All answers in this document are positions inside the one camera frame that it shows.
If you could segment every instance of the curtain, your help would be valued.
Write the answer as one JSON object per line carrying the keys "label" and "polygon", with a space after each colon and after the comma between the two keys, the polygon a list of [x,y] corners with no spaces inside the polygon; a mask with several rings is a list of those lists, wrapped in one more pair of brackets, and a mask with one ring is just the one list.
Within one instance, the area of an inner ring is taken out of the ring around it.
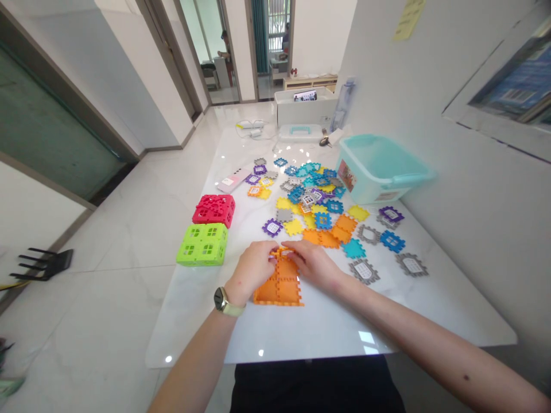
{"label": "curtain", "polygon": [[254,45],[257,53],[257,72],[268,73],[264,0],[251,0],[253,6]]}

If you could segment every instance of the smartwatch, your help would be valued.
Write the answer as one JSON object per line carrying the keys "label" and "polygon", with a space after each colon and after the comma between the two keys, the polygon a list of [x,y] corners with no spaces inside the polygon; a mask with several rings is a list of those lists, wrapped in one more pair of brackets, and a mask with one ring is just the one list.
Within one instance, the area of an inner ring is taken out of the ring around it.
{"label": "smartwatch", "polygon": [[230,315],[232,317],[240,316],[245,310],[245,307],[234,306],[228,301],[228,296],[226,295],[226,290],[224,287],[218,287],[214,293],[214,305],[222,314]]}

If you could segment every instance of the green building block cube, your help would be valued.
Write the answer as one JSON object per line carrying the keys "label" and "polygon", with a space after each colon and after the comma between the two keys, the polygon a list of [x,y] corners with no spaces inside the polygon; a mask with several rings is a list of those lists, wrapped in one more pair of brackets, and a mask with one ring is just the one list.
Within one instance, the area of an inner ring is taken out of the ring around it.
{"label": "green building block cube", "polygon": [[190,225],[185,231],[176,262],[186,267],[222,265],[227,241],[228,228],[222,223]]}

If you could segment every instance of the hand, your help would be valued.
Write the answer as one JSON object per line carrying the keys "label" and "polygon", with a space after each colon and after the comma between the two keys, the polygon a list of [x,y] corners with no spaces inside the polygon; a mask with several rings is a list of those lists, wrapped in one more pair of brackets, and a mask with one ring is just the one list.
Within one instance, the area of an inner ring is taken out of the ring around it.
{"label": "hand", "polygon": [[270,258],[270,252],[277,248],[279,244],[275,241],[258,241],[241,254],[234,274],[224,287],[229,302],[243,307],[254,291],[270,278],[276,270],[276,260]]}
{"label": "hand", "polygon": [[322,246],[312,244],[310,241],[283,241],[284,247],[292,248],[288,257],[298,265],[298,269],[304,277],[316,286],[334,293],[342,285],[343,273],[335,262],[327,255]]}

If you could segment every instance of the red building block cube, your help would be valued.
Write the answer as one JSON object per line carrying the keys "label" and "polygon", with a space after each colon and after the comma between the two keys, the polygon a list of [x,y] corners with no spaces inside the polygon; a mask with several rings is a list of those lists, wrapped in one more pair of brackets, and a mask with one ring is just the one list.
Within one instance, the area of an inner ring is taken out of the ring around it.
{"label": "red building block cube", "polygon": [[192,221],[194,224],[222,223],[229,228],[234,212],[232,195],[203,195],[195,208]]}

